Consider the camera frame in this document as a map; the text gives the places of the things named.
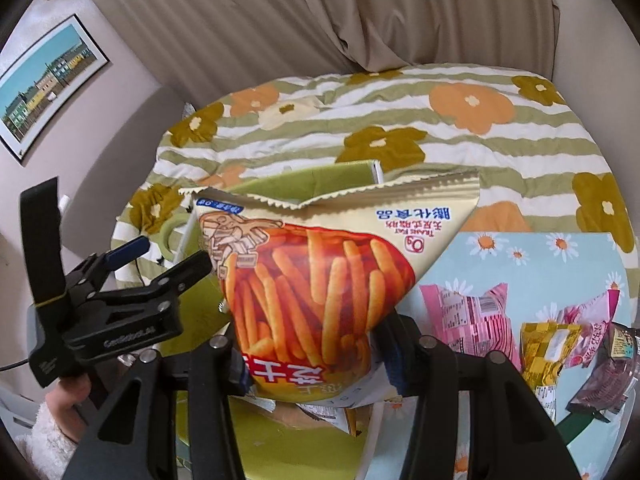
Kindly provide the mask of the person left hand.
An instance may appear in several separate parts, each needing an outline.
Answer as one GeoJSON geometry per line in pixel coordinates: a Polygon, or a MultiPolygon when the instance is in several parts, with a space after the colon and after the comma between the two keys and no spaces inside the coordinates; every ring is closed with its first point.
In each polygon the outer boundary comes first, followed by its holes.
{"type": "Polygon", "coordinates": [[[87,374],[61,378],[46,394],[46,404],[53,420],[66,438],[78,443],[85,433],[87,423],[76,406],[87,400],[91,382],[87,374]]]}

